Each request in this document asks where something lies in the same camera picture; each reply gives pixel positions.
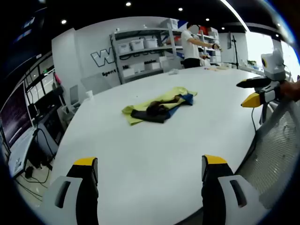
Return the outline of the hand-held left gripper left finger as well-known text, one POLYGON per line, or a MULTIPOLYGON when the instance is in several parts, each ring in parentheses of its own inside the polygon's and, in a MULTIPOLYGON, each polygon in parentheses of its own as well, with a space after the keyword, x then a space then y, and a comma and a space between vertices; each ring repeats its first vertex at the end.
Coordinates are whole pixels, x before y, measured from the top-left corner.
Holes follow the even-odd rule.
POLYGON ((98 159, 75 161, 47 189, 41 203, 46 225, 98 225, 98 159))

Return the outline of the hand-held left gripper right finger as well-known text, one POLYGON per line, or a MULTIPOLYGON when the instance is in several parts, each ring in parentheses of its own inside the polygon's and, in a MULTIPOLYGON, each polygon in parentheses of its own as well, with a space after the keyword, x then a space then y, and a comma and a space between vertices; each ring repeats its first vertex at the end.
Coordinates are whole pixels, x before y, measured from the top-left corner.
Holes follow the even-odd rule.
POLYGON ((202 204, 204 225, 256 225, 268 213, 258 191, 212 155, 202 156, 202 204))

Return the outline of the person's right hand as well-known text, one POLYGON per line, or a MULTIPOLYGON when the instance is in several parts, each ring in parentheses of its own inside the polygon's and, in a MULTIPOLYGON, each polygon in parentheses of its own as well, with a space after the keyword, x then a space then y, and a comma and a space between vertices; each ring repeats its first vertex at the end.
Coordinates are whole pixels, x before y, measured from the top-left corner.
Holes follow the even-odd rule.
POLYGON ((285 81, 280 85, 280 92, 283 96, 297 102, 300 99, 300 80, 297 82, 285 81))

